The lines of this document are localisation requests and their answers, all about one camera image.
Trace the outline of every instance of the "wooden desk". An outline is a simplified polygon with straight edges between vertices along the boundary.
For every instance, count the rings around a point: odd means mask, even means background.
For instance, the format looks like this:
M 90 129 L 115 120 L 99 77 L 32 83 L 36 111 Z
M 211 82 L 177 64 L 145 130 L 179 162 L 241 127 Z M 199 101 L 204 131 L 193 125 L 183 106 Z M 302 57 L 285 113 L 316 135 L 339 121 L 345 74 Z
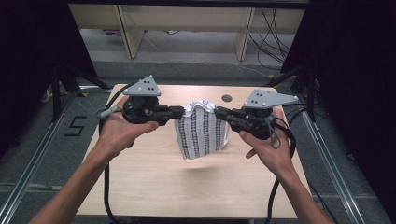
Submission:
M 113 93 L 122 85 L 117 85 Z M 228 108 L 240 108 L 254 88 L 218 86 L 159 86 L 160 104 L 186 105 L 208 100 Z M 230 103 L 221 96 L 233 97 Z M 140 136 L 110 163 L 109 200 L 113 214 L 137 217 L 263 218 L 275 177 L 258 157 L 245 158 L 250 150 L 236 132 L 229 132 L 228 145 L 200 159 L 183 160 L 172 120 L 153 133 Z M 94 134 L 88 151 L 97 141 Z M 296 152 L 294 166 L 303 180 L 304 171 Z M 101 176 L 80 207 L 79 215 L 106 215 Z M 284 192 L 276 193 L 274 218 L 295 218 Z

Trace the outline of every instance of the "gray mounting plate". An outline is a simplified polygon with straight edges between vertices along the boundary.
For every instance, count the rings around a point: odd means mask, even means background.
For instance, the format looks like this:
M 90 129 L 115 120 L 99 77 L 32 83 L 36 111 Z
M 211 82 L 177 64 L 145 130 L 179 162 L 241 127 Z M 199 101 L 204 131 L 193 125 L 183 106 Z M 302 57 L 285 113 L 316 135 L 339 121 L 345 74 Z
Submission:
M 140 79 L 133 86 L 125 89 L 122 93 L 129 96 L 161 96 L 161 92 L 152 75 L 144 79 Z
M 256 88 L 245 101 L 244 108 L 266 109 L 277 105 L 287 105 L 296 102 L 298 102 L 297 96 L 264 91 Z

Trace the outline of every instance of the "forearm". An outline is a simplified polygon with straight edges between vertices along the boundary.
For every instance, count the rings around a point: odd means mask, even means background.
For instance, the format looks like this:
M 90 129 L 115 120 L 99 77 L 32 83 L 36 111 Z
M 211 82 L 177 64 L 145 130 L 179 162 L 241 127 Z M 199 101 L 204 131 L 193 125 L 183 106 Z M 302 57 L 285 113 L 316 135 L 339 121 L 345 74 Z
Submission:
M 332 223 L 324 212 L 319 209 L 295 171 L 290 172 L 286 178 L 280 177 L 279 182 L 286 191 L 301 223 Z
M 62 189 L 41 208 L 30 223 L 71 223 L 77 210 L 105 169 L 109 160 L 98 146 L 90 152 Z

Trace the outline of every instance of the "person's left arm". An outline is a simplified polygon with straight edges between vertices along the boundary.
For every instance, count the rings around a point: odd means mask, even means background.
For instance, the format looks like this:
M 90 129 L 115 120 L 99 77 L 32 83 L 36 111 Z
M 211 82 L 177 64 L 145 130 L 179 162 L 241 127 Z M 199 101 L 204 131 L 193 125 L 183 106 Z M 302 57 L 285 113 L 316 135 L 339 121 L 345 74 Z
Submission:
M 122 107 L 126 98 L 119 101 Z M 85 161 L 77 168 L 62 189 L 42 207 L 29 223 L 71 223 L 79 207 L 91 191 L 108 163 L 117 157 L 141 134 L 158 128 L 157 122 L 131 124 L 121 113 L 110 115 Z

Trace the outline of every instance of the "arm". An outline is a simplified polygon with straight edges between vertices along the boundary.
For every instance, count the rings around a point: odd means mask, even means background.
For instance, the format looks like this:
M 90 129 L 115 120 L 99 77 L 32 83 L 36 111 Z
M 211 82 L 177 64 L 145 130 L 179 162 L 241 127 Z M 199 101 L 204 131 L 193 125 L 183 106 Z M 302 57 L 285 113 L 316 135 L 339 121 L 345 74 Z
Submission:
M 117 106 L 122 107 L 127 97 Z M 40 209 L 30 223 L 71 223 L 77 210 L 108 163 L 117 157 L 141 134 L 158 128 L 157 122 L 131 124 L 121 113 L 110 115 L 85 161 L 77 168 L 62 189 Z
M 279 110 L 274 109 L 276 116 L 283 119 Z M 260 140 L 250 133 L 240 132 L 241 138 L 252 146 L 247 153 L 249 159 L 258 155 L 262 163 L 274 173 L 283 189 L 286 191 L 290 203 L 301 223 L 332 223 L 332 221 L 318 208 L 310 193 L 300 180 L 290 157 L 289 140 L 286 135 L 276 129 L 276 134 L 282 143 L 279 149 L 273 149 L 270 139 Z

